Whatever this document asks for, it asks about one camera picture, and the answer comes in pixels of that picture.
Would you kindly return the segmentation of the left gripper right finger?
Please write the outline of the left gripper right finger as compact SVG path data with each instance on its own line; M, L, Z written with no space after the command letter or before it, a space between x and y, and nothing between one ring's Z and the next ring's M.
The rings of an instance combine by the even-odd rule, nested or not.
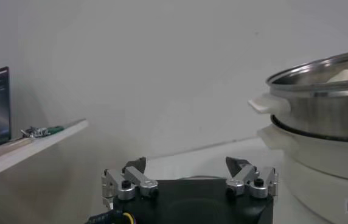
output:
M265 199L278 196L278 173L274 167L258 169L245 159L226 157L230 178L226 179L226 196L235 200L248 193L252 198Z

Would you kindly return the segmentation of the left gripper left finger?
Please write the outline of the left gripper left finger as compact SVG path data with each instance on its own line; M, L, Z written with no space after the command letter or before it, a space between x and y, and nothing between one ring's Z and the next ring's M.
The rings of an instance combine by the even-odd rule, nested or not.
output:
M144 175L147 165L145 157L129 161L122 170L105 169L101 176L102 203L114 208L114 201L129 202L136 197L155 199L159 195L159 184Z

